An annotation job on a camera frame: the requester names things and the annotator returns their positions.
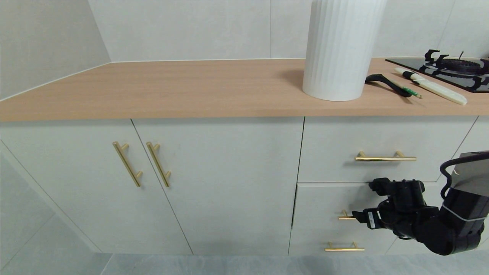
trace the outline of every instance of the green brush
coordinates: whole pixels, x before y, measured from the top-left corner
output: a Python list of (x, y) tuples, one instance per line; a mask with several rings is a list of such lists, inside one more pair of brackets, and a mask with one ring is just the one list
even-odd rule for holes
[(415, 97), (417, 97), (419, 99), (423, 99), (423, 96), (422, 95), (420, 95), (419, 93), (411, 90), (410, 88), (404, 87), (403, 85), (397, 83), (396, 81), (394, 81), (392, 79), (389, 79), (389, 81), (392, 82), (392, 83), (394, 83), (394, 85), (396, 85), (397, 87), (401, 88), (403, 91), (408, 92), (408, 93), (412, 94), (413, 96), (415, 96)]

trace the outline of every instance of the white vase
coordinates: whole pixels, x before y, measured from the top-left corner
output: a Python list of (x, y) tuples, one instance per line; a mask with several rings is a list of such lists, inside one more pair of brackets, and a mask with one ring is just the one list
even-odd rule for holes
[(303, 91), (331, 101), (359, 98), (387, 0), (314, 0)]

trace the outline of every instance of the gold handle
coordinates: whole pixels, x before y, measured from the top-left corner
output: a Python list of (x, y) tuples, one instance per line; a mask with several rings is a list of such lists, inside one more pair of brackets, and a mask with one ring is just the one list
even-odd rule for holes
[(417, 157), (406, 157), (401, 151), (396, 151), (393, 157), (368, 157), (360, 151), (355, 161), (416, 161)]
[(157, 143), (155, 146), (153, 146), (153, 144), (151, 142), (147, 142), (146, 145), (148, 146), (148, 149), (150, 150), (151, 157), (153, 157), (153, 160), (156, 163), (156, 167), (158, 168), (159, 174), (163, 178), (163, 182), (165, 183), (165, 186), (170, 187), (170, 185), (168, 184), (168, 178), (170, 177), (172, 172), (168, 171), (165, 173), (163, 171), (163, 166), (161, 166), (161, 163), (159, 162), (159, 159), (156, 156), (156, 150), (159, 149), (159, 143)]
[(340, 221), (343, 221), (343, 220), (356, 220), (354, 216), (348, 216), (348, 214), (346, 213), (346, 210), (343, 209), (343, 211), (341, 212), (343, 214), (343, 216), (338, 216), (338, 220)]
[(139, 178), (141, 177), (141, 175), (143, 174), (143, 172), (142, 171), (138, 171), (136, 174), (134, 174), (133, 168), (131, 167), (131, 164), (127, 161), (126, 155), (124, 154), (124, 150), (126, 150), (127, 148), (129, 148), (129, 144), (126, 143), (126, 144), (124, 144), (121, 147), (119, 145), (119, 142), (114, 141), (112, 143), (112, 145), (114, 145), (115, 150), (119, 154), (119, 156), (120, 156), (120, 158), (122, 160), (122, 163), (124, 163), (127, 171), (131, 175), (131, 178), (133, 179), (134, 183), (136, 184), (137, 187), (140, 187), (141, 186), (141, 183), (139, 183)]
[(329, 248), (326, 248), (324, 249), (324, 251), (328, 251), (328, 252), (363, 252), (365, 251), (365, 248), (361, 248), (361, 247), (358, 247), (358, 245), (356, 245), (356, 242), (353, 242), (353, 246), (354, 247), (347, 247), (347, 248), (333, 248), (333, 243), (332, 242), (328, 242), (328, 245), (330, 246)]

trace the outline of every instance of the kitchen cabinet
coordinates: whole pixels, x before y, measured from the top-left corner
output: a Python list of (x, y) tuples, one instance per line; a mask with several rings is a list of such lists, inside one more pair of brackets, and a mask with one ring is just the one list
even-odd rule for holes
[(287, 255), (303, 117), (133, 121), (194, 254)]
[[(462, 153), (467, 152), (477, 152), (477, 151), (485, 151), (489, 150), (489, 143), (487, 142), (487, 136), (489, 136), (489, 117), (488, 116), (480, 116), (477, 118), (477, 121), (473, 124), (470, 132), (466, 135), (464, 141), (458, 148), (457, 152), (453, 155), (453, 158), (458, 158)], [(453, 174), (454, 166), (451, 166), (447, 169), (449, 173)], [(446, 183), (446, 177), (441, 175), (437, 188), (427, 188), (426, 192), (423, 194), (428, 205), (441, 207), (442, 198), (439, 195), (442, 187)], [(482, 233), (481, 236), (481, 246), (478, 248), (483, 249), (485, 246), (488, 246), (484, 241), (489, 237), (489, 222), (485, 221), (486, 229)], [(431, 253), (429, 249), (427, 249), (423, 244), (418, 243), (416, 241), (408, 240), (396, 240), (394, 245), (389, 249), (387, 254), (413, 254), (413, 253)]]
[[(367, 182), (387, 177), (436, 182), (476, 117), (306, 117), (298, 181)], [(392, 158), (399, 151), (416, 161), (355, 161)]]
[[(396, 237), (390, 230), (370, 230), (357, 220), (339, 220), (343, 210), (377, 207), (386, 197), (378, 196), (366, 183), (300, 183), (297, 186), (290, 255), (385, 254)], [(363, 252), (328, 251), (353, 248)]]
[(477, 250), (489, 250), (489, 239), (486, 239), (483, 243), (481, 243)]
[(1, 139), (102, 252), (191, 254), (129, 119), (4, 123)]

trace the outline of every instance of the black stovetop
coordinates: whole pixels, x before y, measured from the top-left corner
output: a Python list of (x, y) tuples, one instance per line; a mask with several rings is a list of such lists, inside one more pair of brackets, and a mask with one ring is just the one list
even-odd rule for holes
[[(431, 58), (431, 54), (434, 52), (438, 51), (430, 50), (425, 58), (388, 58), (386, 61), (440, 79), (469, 92), (489, 93), (489, 71), (487, 71), (489, 61), (483, 59), (444, 59), (447, 55), (441, 55), (438, 60), (434, 60)], [(463, 65), (460, 70), (458, 67), (448, 69), (445, 66), (447, 62), (463, 63)]]

